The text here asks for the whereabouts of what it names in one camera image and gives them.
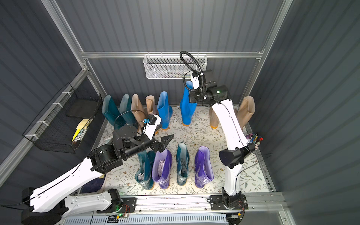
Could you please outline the beige rain boot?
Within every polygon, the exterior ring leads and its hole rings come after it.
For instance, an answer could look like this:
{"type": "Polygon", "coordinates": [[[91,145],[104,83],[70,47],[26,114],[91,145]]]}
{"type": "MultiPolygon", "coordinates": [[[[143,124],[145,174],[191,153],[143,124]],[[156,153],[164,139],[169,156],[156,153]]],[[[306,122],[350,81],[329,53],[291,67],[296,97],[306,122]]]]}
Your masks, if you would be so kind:
{"type": "Polygon", "coordinates": [[[252,96],[245,97],[236,114],[238,123],[243,128],[255,113],[255,101],[252,96]]]}
{"type": "Polygon", "coordinates": [[[141,131],[144,125],[144,119],[146,119],[146,113],[143,109],[143,105],[139,99],[137,94],[132,96],[132,103],[131,103],[131,111],[136,119],[138,124],[138,131],[141,131]]]}
{"type": "Polygon", "coordinates": [[[217,117],[217,115],[214,112],[212,107],[210,107],[209,116],[210,116],[210,126],[211,126],[211,128],[216,129],[218,127],[218,125],[219,125],[219,119],[218,119],[218,117],[217,117]]]}
{"type": "Polygon", "coordinates": [[[148,115],[156,114],[155,97],[149,95],[145,98],[148,115]]]}

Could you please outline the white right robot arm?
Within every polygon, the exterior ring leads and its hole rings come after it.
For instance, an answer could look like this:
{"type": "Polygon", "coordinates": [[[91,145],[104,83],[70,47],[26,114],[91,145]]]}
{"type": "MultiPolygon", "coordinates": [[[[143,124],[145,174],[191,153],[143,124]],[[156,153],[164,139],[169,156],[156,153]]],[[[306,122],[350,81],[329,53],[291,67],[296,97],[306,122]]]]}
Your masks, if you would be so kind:
{"type": "Polygon", "coordinates": [[[226,137],[227,148],[219,152],[219,159],[226,167],[222,204],[226,209],[233,209],[242,203],[241,208],[245,209],[246,201],[237,188],[237,177],[242,172],[245,158],[255,151],[255,145],[249,143],[243,134],[227,87],[222,85],[189,90],[189,100],[190,103],[208,101],[211,109],[217,115],[226,137]]]}

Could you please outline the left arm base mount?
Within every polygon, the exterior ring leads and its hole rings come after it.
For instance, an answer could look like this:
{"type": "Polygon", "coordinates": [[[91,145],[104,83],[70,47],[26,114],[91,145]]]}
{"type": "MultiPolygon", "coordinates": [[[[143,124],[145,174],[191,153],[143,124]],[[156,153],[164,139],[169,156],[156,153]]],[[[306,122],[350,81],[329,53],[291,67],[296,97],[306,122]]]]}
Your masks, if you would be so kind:
{"type": "Polygon", "coordinates": [[[135,197],[125,197],[115,200],[111,200],[111,205],[103,210],[97,210],[96,213],[104,214],[104,213],[133,213],[135,212],[135,208],[137,205],[137,198],[135,197]]]}

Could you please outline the blue rain boot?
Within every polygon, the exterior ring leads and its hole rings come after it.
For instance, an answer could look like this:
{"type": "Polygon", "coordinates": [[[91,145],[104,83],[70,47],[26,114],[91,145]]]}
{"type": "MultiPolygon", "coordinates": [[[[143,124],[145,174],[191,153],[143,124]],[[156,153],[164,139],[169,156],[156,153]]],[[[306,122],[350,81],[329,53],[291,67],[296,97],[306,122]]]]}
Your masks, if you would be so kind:
{"type": "Polygon", "coordinates": [[[173,114],[173,109],[168,102],[168,93],[161,92],[157,104],[158,115],[161,118],[162,129],[167,130],[169,128],[170,119],[173,114]]]}
{"type": "Polygon", "coordinates": [[[189,126],[191,124],[191,120],[193,114],[196,110],[197,103],[190,103],[189,101],[189,90],[187,88],[184,89],[183,98],[180,102],[182,123],[184,126],[189,126]]]}

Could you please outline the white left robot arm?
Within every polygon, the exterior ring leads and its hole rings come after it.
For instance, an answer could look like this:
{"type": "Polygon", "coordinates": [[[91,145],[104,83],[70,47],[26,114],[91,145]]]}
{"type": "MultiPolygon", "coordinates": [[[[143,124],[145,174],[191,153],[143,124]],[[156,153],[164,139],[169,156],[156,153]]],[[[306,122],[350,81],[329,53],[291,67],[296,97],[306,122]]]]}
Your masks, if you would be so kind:
{"type": "Polygon", "coordinates": [[[120,194],[115,189],[87,196],[72,196],[71,193],[84,184],[120,167],[124,160],[148,148],[164,151],[173,135],[158,141],[147,135],[120,135],[112,144],[104,144],[90,152],[77,166],[54,181],[36,188],[25,189],[24,200],[28,208],[22,212],[24,225],[55,225],[62,219],[85,212],[118,213],[126,209],[120,194]]]}

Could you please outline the teal rain boot back row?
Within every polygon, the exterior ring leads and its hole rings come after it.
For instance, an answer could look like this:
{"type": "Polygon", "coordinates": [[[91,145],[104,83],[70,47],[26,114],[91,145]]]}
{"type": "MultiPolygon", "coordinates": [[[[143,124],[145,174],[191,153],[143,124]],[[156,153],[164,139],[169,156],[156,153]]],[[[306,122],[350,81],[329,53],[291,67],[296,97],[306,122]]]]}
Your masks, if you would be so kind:
{"type": "Polygon", "coordinates": [[[129,97],[129,94],[124,94],[120,103],[120,113],[127,124],[134,125],[137,121],[131,111],[131,106],[132,99],[129,97]]]}

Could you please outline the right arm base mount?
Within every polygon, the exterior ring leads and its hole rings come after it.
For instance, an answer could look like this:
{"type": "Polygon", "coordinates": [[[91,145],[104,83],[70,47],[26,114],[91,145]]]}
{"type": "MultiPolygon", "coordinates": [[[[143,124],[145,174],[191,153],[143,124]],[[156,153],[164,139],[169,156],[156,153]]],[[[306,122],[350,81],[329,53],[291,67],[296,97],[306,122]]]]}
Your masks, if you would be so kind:
{"type": "Polygon", "coordinates": [[[241,191],[233,196],[228,195],[224,188],[222,191],[222,195],[211,195],[207,198],[207,202],[213,211],[248,209],[246,196],[241,191]]]}

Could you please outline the teal rain boot carried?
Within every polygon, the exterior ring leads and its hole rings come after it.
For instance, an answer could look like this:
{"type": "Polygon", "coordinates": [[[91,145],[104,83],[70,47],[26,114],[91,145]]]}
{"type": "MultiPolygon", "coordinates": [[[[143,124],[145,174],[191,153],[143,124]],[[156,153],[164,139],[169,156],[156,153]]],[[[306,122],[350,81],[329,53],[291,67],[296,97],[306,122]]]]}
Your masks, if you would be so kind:
{"type": "Polygon", "coordinates": [[[102,104],[102,113],[108,120],[108,122],[114,126],[115,130],[126,125],[125,120],[121,116],[119,109],[117,108],[113,98],[110,95],[107,95],[104,98],[102,104]]]}

